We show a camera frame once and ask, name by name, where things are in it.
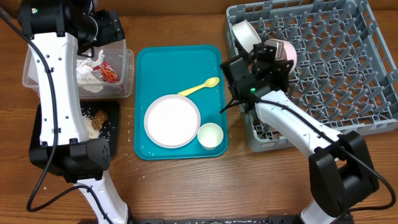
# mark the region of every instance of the plastic bin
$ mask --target plastic bin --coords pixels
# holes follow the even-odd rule
[[[243,20],[255,27],[262,41],[293,43],[298,64],[288,96],[321,123],[362,135],[398,127],[398,71],[367,0],[274,0],[231,6],[224,30],[229,57],[238,54],[231,28]],[[292,146],[273,127],[240,109],[252,151]]]
[[[113,70],[120,77],[117,83],[90,83],[79,84],[80,99],[103,99],[103,98],[126,98],[131,95],[132,84],[134,81],[134,53],[132,50],[126,48],[126,40],[121,40],[112,44],[95,48],[95,58],[97,60],[98,52],[104,50],[104,62],[108,62]],[[24,76],[22,77],[22,84],[28,88],[39,92],[39,83],[37,81],[37,72],[32,52],[27,51]],[[85,90],[84,87],[103,86],[103,89],[97,93]]]

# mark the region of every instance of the clear plastic container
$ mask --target clear plastic container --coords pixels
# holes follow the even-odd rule
[[[132,84],[134,81],[134,53],[126,48],[126,40],[121,40],[103,47],[95,48],[95,57],[97,60],[98,52],[104,50],[104,62],[108,62],[112,69],[116,72],[120,81],[117,83],[103,82],[79,84],[80,99],[103,99],[103,98],[126,98],[131,95]],[[25,59],[24,76],[22,84],[28,88],[39,92],[39,82],[37,81],[37,72],[32,52],[28,49]],[[84,89],[84,87],[102,86],[103,89],[97,93],[93,93]]]

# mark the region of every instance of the white plate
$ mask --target white plate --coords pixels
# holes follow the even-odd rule
[[[175,149],[195,138],[200,128],[200,113],[185,96],[162,96],[148,107],[144,128],[156,145]]]

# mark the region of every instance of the red wrapper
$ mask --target red wrapper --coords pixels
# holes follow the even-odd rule
[[[116,72],[114,72],[108,62],[103,62],[101,65],[94,67],[93,70],[93,74],[95,76],[101,78],[106,82],[115,83],[120,81],[120,78],[118,77]]]

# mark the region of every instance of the spoon handle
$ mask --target spoon handle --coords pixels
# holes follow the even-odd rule
[[[178,95],[181,95],[181,96],[188,96],[189,94],[192,94],[192,93],[194,93],[194,92],[196,92],[196,91],[198,91],[198,90],[200,90],[200,89],[202,89],[202,88],[204,88],[204,87],[206,87],[205,84],[198,85],[198,86],[189,88],[189,89],[187,89],[187,90],[181,91],[181,92],[179,92],[179,93],[177,93],[177,94],[178,94]]]

